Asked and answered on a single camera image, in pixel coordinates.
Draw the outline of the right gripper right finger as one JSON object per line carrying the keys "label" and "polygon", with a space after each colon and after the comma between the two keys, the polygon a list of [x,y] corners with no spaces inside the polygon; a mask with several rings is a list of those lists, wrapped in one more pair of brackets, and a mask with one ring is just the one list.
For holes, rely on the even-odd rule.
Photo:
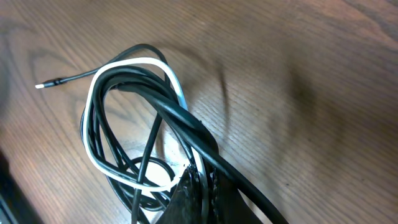
{"label": "right gripper right finger", "polygon": [[214,169],[210,183],[210,223],[262,224],[227,177]]}

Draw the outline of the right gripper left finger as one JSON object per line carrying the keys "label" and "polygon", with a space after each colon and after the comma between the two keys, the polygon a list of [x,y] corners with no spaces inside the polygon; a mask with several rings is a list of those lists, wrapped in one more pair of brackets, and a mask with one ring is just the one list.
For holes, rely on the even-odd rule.
{"label": "right gripper left finger", "polygon": [[187,167],[177,184],[171,201],[156,224],[201,223],[201,189],[197,172]]}

